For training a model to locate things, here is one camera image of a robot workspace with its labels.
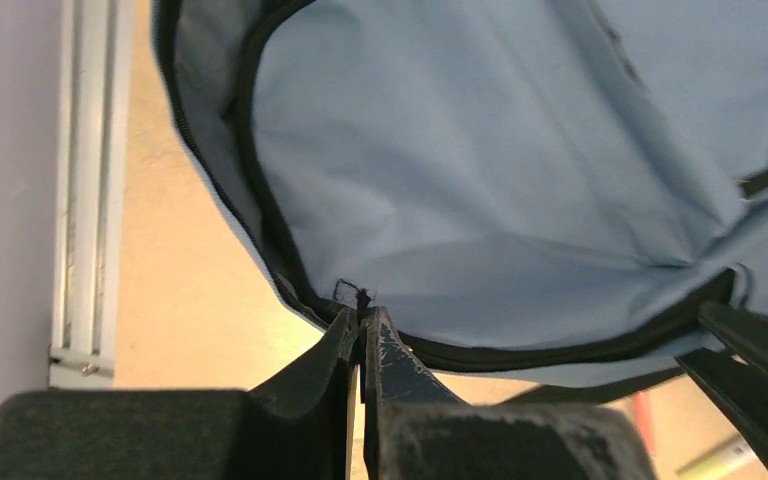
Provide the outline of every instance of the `white metal frame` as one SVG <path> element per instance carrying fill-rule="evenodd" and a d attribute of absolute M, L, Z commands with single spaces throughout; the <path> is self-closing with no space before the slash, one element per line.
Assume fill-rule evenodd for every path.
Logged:
<path fill-rule="evenodd" d="M 50 384 L 99 388 L 115 356 L 134 3 L 62 9 Z"/>

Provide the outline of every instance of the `yellow marker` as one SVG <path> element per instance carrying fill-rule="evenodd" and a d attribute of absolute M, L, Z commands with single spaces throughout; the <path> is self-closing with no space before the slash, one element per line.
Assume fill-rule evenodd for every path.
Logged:
<path fill-rule="evenodd" d="M 679 480 L 717 480 L 757 458 L 740 435 L 731 438 L 676 472 Z"/>

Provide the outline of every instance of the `gray fabric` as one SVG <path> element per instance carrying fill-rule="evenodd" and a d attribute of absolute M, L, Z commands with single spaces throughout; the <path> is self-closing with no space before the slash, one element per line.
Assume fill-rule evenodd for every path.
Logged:
<path fill-rule="evenodd" d="M 259 227 L 222 119 L 255 3 L 185 1 L 176 67 Z M 734 185 L 768 166 L 768 2 L 599 5 L 316 0 L 277 29 L 255 140 L 320 295 L 345 278 L 412 335 L 535 349 L 628 332 L 742 263 L 768 313 L 768 192 Z"/>

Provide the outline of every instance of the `bag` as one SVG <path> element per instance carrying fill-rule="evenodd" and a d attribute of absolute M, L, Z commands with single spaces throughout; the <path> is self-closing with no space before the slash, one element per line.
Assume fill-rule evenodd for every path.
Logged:
<path fill-rule="evenodd" d="M 768 314 L 768 2 L 155 13 L 183 144 L 321 328 L 383 306 L 430 368 L 590 387 L 721 349 L 703 302 Z"/>

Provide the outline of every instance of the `zipper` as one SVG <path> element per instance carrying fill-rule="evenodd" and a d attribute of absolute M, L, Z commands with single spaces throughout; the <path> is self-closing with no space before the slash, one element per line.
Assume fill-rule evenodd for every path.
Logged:
<path fill-rule="evenodd" d="M 290 0 L 266 14 L 249 31 L 243 43 L 240 82 L 236 99 L 237 137 L 241 153 L 241 165 L 247 177 L 252 193 L 263 212 L 264 235 L 271 235 L 279 255 L 288 262 L 292 285 L 296 295 L 282 284 L 275 272 L 269 268 L 255 249 L 255 260 L 264 271 L 269 272 L 279 295 L 287 304 L 299 312 L 313 310 L 315 315 L 305 315 L 321 328 L 327 328 L 342 305 L 320 298 L 308 281 L 298 249 L 293 242 L 290 229 L 281 215 L 275 197 L 272 195 L 262 168 L 257 160 L 257 151 L 252 132 L 252 107 L 255 80 L 260 59 L 266 42 L 272 33 L 287 19 L 315 0 Z M 193 153 L 207 173 L 211 186 L 219 199 L 226 205 L 251 237 L 239 211 L 234 208 L 221 186 L 215 181 L 202 159 L 195 140 L 190 133 L 180 105 L 180 98 L 175 90 L 175 78 L 172 66 L 175 25 L 178 21 L 181 0 L 177 2 L 158 2 L 155 6 L 155 49 L 158 63 L 169 92 L 170 104 L 175 125 L 184 143 Z M 696 312 L 706 301 L 728 303 L 731 300 L 735 272 L 727 269 L 707 284 L 690 293 L 683 301 L 648 321 L 638 330 L 619 337 L 573 347 L 546 350 L 509 351 L 492 348 L 457 347 L 437 343 L 399 333 L 405 344 L 429 368 L 453 372 L 501 372 L 523 370 L 569 363 L 612 362 L 639 357 L 666 343 L 677 340 L 697 331 L 699 323 Z"/>

